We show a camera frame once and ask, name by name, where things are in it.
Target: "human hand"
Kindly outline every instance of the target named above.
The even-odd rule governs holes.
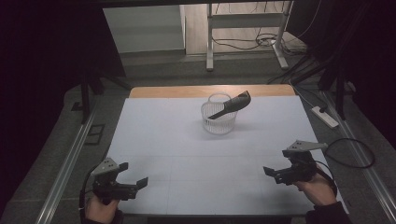
[[[88,200],[85,209],[85,218],[104,224],[110,224],[116,214],[119,202],[120,201],[112,200],[110,204],[105,205],[96,195],[93,195],[93,197]]]
[[[315,174],[308,182],[298,181],[293,185],[297,186],[299,191],[303,191],[314,205],[323,206],[337,202],[329,182],[319,174]]]

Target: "wooden floor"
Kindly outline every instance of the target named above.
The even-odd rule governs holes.
[[[282,11],[283,2],[252,2],[252,3],[224,3],[213,4],[213,14],[237,14],[237,13],[274,13]],[[206,53],[207,46],[207,5],[186,5],[186,52],[187,54]],[[234,28],[234,29],[216,29],[213,30],[214,39],[246,39],[255,40],[258,32],[260,34],[277,34],[277,27],[264,28]],[[283,36],[290,49],[302,49],[304,43],[294,39],[293,35],[285,32]],[[220,43],[237,46],[238,48],[248,49],[257,46],[255,41],[219,41]],[[259,47],[249,51],[272,50],[271,47]],[[246,51],[234,49],[228,46],[222,46],[214,43],[214,52],[238,52]]]

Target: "power strip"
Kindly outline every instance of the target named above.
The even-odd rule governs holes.
[[[330,115],[328,115],[326,112],[321,113],[320,107],[315,106],[314,108],[311,109],[312,112],[314,112],[315,115],[317,115],[323,122],[327,124],[331,129],[335,128],[338,126],[338,122],[335,121]]]

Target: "white wire basket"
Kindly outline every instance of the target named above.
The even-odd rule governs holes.
[[[217,101],[212,101],[212,97],[216,97]],[[213,134],[226,134],[233,130],[236,114],[238,113],[237,111],[225,114],[217,119],[208,118],[223,110],[223,102],[226,102],[230,99],[231,96],[225,92],[216,92],[209,96],[207,102],[204,103],[201,107],[202,119],[205,130]]]

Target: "white desk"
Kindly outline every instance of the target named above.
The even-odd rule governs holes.
[[[298,96],[253,97],[234,130],[202,127],[207,98],[127,99],[108,156],[129,162],[118,181],[148,176],[124,213],[141,215],[303,215],[312,209],[294,186],[277,185],[262,167],[290,167],[281,150],[296,139],[316,142]],[[313,151],[326,162],[320,150]]]

